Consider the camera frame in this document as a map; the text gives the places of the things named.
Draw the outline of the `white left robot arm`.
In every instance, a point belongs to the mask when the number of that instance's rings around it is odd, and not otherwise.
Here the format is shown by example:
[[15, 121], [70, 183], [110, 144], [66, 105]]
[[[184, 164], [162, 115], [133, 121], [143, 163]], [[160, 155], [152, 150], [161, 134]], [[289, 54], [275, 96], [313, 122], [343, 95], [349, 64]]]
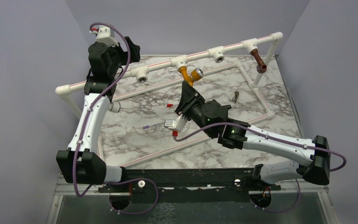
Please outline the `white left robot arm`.
[[68, 183], [73, 176], [78, 184], [100, 185], [110, 182], [115, 191], [127, 188], [128, 179], [122, 175], [122, 167], [108, 166], [98, 155], [97, 142], [102, 121], [111, 108], [116, 87], [101, 93], [116, 79], [117, 71], [127, 63], [139, 62], [140, 47], [130, 37], [125, 37], [129, 51], [121, 46], [108, 46], [95, 42], [88, 48], [90, 70], [84, 86], [84, 108], [75, 135], [66, 150], [59, 150], [56, 161]]

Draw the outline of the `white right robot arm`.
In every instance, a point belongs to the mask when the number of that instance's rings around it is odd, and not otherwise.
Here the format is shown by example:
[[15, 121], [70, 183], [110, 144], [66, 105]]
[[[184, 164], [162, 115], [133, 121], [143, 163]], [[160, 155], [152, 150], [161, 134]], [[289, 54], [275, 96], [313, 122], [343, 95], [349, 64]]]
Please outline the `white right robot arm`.
[[188, 82], [182, 82], [177, 115], [193, 121], [209, 138], [229, 149], [249, 149], [274, 154], [286, 162], [257, 165], [250, 177], [251, 186], [261, 190], [283, 180], [301, 178], [316, 185], [330, 183], [330, 153], [328, 140], [317, 135], [301, 139], [265, 131], [248, 122], [231, 119], [229, 105], [216, 100], [205, 101]]

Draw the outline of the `white PVC pipe frame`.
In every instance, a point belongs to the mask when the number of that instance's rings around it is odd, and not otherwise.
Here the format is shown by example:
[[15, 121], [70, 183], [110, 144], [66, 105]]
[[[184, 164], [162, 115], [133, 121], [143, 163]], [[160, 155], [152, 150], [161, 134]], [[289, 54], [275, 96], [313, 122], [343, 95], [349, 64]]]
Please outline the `white PVC pipe frame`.
[[[145, 56], [133, 63], [117, 83], [112, 99], [120, 103], [114, 112], [106, 112], [97, 142], [97, 155], [110, 166], [125, 168], [242, 168], [255, 164], [283, 161], [282, 157], [255, 150], [228, 149], [209, 138], [188, 121], [178, 141], [164, 125], [143, 129], [149, 124], [175, 120], [174, 112], [181, 96], [182, 75], [200, 68], [204, 76], [194, 83], [206, 101], [230, 105], [228, 116], [249, 124], [270, 128], [276, 116], [273, 89], [282, 92], [282, 78], [274, 52], [283, 38], [276, 32], [261, 38], [219, 46], [200, 53], [180, 56]], [[260, 74], [250, 51], [258, 53], [267, 65]], [[231, 99], [238, 91], [236, 103]]]

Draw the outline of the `orange water faucet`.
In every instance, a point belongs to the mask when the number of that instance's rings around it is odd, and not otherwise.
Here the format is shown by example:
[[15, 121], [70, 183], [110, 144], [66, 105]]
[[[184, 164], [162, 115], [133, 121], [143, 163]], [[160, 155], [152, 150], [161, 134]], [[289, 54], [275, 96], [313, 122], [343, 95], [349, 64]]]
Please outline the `orange water faucet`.
[[201, 80], [204, 76], [203, 71], [200, 68], [195, 68], [190, 73], [187, 72], [187, 67], [182, 66], [178, 69], [178, 72], [182, 75], [184, 81], [186, 81], [191, 87], [194, 83]]

